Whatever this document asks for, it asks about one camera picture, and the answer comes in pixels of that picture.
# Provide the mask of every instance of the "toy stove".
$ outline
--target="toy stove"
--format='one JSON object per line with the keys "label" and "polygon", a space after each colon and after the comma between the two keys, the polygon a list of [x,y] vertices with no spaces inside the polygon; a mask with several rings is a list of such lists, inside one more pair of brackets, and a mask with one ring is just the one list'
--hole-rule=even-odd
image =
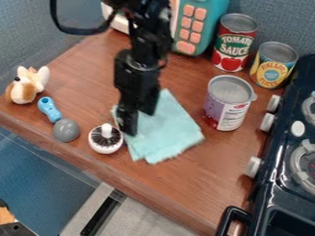
{"label": "toy stove", "polygon": [[273,96],[261,129],[270,132],[261,159],[251,158],[255,179],[245,212],[228,207],[217,236],[231,221],[246,225],[243,235],[315,235],[315,54],[302,57],[282,98]]}

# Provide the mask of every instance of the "toy microwave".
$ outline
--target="toy microwave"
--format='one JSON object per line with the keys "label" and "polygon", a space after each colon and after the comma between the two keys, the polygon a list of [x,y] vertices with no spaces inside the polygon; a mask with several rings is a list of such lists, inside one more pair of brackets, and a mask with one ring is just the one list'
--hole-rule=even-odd
{"label": "toy microwave", "polygon": [[[227,11],[229,0],[171,0],[171,32],[173,50],[192,56],[199,55],[209,45],[216,23]],[[112,9],[101,3],[103,16],[108,18]],[[128,34],[128,21],[117,15],[111,26]]]}

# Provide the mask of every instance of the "teal cloth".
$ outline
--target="teal cloth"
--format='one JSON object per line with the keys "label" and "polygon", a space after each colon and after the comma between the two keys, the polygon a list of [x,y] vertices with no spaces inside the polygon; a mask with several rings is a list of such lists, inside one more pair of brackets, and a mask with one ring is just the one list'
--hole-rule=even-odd
{"label": "teal cloth", "polygon": [[[117,106],[112,115],[115,118]],[[187,148],[204,140],[198,124],[167,89],[160,92],[154,116],[139,113],[136,136],[124,134],[133,161],[146,159],[157,164],[175,158]]]}

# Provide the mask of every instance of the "yellow can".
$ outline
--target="yellow can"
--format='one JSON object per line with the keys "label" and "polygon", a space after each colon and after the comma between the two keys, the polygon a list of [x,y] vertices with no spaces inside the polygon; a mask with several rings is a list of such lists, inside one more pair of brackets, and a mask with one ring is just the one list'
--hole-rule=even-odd
{"label": "yellow can", "polygon": [[260,46],[251,67],[251,79],[267,89],[281,88],[297,60],[298,53],[290,46],[277,41],[265,42]]}

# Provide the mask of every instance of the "wooden countertop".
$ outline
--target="wooden countertop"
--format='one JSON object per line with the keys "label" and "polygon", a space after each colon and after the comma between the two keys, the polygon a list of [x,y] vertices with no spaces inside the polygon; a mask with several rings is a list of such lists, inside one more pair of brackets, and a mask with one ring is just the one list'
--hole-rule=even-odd
{"label": "wooden countertop", "polygon": [[251,179],[244,176],[251,156],[258,156],[266,134],[258,127],[268,100],[281,90],[253,85],[248,71],[233,74],[250,81],[258,94],[242,127],[234,132],[210,128],[202,118],[207,83],[224,74],[204,56],[190,58],[175,53],[162,72],[162,87],[168,88],[202,127],[206,140],[176,159],[158,165],[133,162],[127,147],[106,156],[88,145],[88,132],[112,121],[110,109],[119,99],[113,87],[113,58],[129,48],[127,36],[110,30],[90,37],[49,64],[52,78],[38,96],[51,96],[65,117],[78,122],[81,136],[70,144],[52,137],[53,125],[36,107],[6,103],[0,98],[0,125],[45,148],[77,167],[97,175],[105,183],[142,201],[149,207],[190,227],[200,235],[213,235],[224,209],[244,207]]}

